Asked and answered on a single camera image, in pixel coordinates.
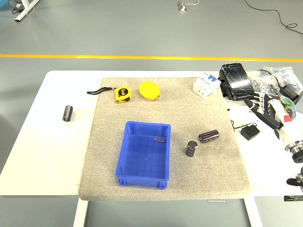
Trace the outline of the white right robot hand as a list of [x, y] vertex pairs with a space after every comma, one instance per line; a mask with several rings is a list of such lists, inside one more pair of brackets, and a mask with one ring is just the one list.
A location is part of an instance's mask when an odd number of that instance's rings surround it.
[[277, 138], [283, 141], [286, 151], [289, 152], [303, 144], [302, 132], [279, 100], [264, 95], [264, 109], [247, 98], [244, 99], [244, 102], [261, 121], [274, 130]]

